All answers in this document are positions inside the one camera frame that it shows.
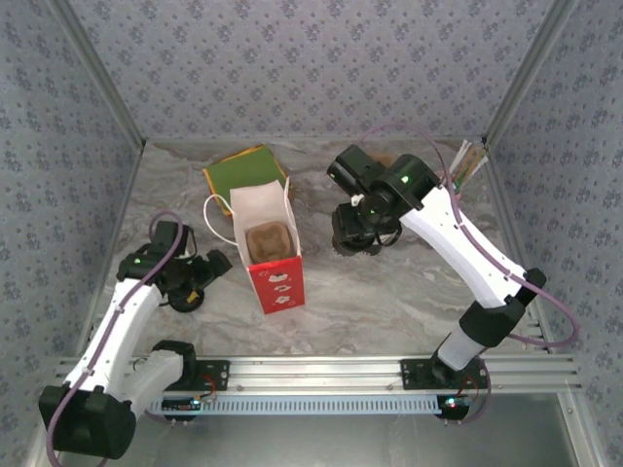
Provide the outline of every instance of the marble surface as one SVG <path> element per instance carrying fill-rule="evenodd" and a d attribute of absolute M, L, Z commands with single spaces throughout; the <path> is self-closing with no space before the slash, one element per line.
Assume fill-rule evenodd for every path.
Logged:
<path fill-rule="evenodd" d="M 192 342 L 198 354 L 372 354 L 431 352 L 453 329 L 473 296 L 458 275 L 411 232 L 379 256 L 338 256 L 331 248 L 331 212 L 347 196 L 325 174 L 346 148 L 343 142 L 267 144 L 291 175 L 293 210 L 300 233 L 307 295 L 305 306 L 264 315 L 235 246 L 209 232 L 202 218 L 208 187 L 201 169 L 211 161 L 255 144 L 148 143 L 134 184 L 112 268 L 98 305 L 105 312 L 115 273 L 126 254 L 147 241 L 150 218 L 163 208 L 194 227 L 202 253 L 219 248 L 234 267 L 206 289 L 202 307 L 181 314 L 162 307 L 150 317 L 134 351 L 145 354 L 159 340 Z M 364 149 L 411 153 L 440 167 L 420 141 L 366 143 Z M 447 147 L 450 161 L 455 149 Z M 474 224 L 502 247 L 483 173 L 463 192 L 461 206 Z M 231 221 L 214 203 L 208 215 L 215 229 L 233 237 Z M 518 330 L 525 331 L 520 323 Z M 506 340 L 496 351 L 521 351 Z"/>

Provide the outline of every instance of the wall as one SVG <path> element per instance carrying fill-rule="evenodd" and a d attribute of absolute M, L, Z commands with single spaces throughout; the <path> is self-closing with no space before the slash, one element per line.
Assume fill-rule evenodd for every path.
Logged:
<path fill-rule="evenodd" d="M 550 0 L 72 2 L 146 138 L 485 131 Z"/>
<path fill-rule="evenodd" d="M 623 6 L 581 0 L 495 152 L 534 266 L 582 324 L 608 457 L 623 464 Z M 565 320 L 552 316 L 559 335 Z"/>
<path fill-rule="evenodd" d="M 0 465 L 71 355 L 135 156 L 43 1 L 0 7 Z"/>

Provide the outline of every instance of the white cylinder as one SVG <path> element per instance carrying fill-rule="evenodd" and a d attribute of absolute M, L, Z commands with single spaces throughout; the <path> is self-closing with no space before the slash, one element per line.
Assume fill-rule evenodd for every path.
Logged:
<path fill-rule="evenodd" d="M 450 368 L 459 371 L 484 349 L 483 345 L 473 341 L 460 326 L 457 326 L 441 344 L 437 356 Z"/>

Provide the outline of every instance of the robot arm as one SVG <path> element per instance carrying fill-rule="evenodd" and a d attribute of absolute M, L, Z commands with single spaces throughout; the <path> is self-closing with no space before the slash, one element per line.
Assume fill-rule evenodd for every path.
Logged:
<path fill-rule="evenodd" d="M 534 293 L 504 277 L 468 241 L 453 215 L 450 194 L 424 162 L 403 155 L 385 168 L 352 145 L 327 173 L 355 200 L 340 204 L 333 214 L 333 244 L 339 252 L 376 254 L 380 234 L 400 233 L 404 226 L 426 240 L 473 292 L 476 301 L 432 357 L 432 371 L 438 379 L 459 372 L 511 333 Z M 461 217 L 478 243 L 513 274 L 537 287 L 545 283 L 540 270 L 526 271 L 506 258 L 464 215 Z"/>
<path fill-rule="evenodd" d="M 191 344 L 178 341 L 159 342 L 138 371 L 126 377 L 142 327 L 163 296 L 168 297 L 174 309 L 192 311 L 202 304 L 203 289 L 231 268 L 218 250 L 207 254 L 208 261 L 197 251 L 185 255 L 186 242 L 192 234 L 184 226 L 183 241 L 174 257 L 146 283 L 141 279 L 172 248 L 176 223 L 159 222 L 153 241 L 121 262 L 112 301 L 89 348 L 63 384 L 47 386 L 39 398 L 41 416 L 49 427 L 67 393 L 76 391 L 66 407 L 60 409 L 53 433 L 54 449 L 118 459 L 128 449 L 136 420 L 149 404 L 175 382 L 196 377 L 195 350 Z M 120 308 L 122 299 L 136 286 L 139 287 Z M 89 367 L 102 345 L 101 353 Z"/>

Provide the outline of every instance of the red paper bag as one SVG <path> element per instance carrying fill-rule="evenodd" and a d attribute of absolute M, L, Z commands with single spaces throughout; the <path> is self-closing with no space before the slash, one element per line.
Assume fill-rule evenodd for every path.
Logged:
<path fill-rule="evenodd" d="M 256 187 L 230 190 L 234 212 L 234 235 L 238 252 L 265 314 L 305 303 L 303 259 L 292 206 L 281 184 L 274 182 Z M 247 246 L 246 233 L 257 226 L 278 221 L 283 223 L 292 238 L 296 256 L 285 260 L 253 265 Z"/>

